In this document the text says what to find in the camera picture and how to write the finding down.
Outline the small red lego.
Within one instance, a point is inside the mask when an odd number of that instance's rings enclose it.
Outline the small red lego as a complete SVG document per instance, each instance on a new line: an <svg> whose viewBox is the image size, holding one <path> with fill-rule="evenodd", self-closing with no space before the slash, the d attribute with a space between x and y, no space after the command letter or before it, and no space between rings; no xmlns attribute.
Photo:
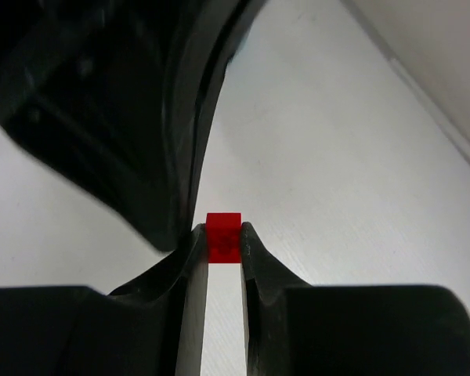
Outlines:
<svg viewBox="0 0 470 376"><path fill-rule="evenodd" d="M210 212L207 214L205 230L210 264L239 264L241 213Z"/></svg>

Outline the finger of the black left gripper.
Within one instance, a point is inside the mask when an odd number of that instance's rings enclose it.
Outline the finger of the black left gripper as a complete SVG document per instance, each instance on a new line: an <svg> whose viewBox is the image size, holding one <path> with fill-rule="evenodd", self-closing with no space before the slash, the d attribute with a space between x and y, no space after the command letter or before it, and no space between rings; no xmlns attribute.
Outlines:
<svg viewBox="0 0 470 376"><path fill-rule="evenodd" d="M261 1L0 1L0 126L160 251L190 231L226 67Z"/></svg>

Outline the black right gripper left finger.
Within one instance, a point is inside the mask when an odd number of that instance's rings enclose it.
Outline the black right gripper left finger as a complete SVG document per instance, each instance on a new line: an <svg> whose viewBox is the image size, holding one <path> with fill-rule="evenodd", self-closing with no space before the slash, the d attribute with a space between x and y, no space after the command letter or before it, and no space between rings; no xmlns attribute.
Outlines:
<svg viewBox="0 0 470 376"><path fill-rule="evenodd" d="M205 228L104 295L0 288L0 375L197 375L207 298Z"/></svg>

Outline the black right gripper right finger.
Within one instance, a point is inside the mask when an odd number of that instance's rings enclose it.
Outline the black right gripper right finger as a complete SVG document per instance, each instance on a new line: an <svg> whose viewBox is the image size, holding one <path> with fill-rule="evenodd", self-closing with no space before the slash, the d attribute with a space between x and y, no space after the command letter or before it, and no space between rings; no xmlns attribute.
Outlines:
<svg viewBox="0 0 470 376"><path fill-rule="evenodd" d="M470 375L470 317L438 285L314 286L241 228L250 375Z"/></svg>

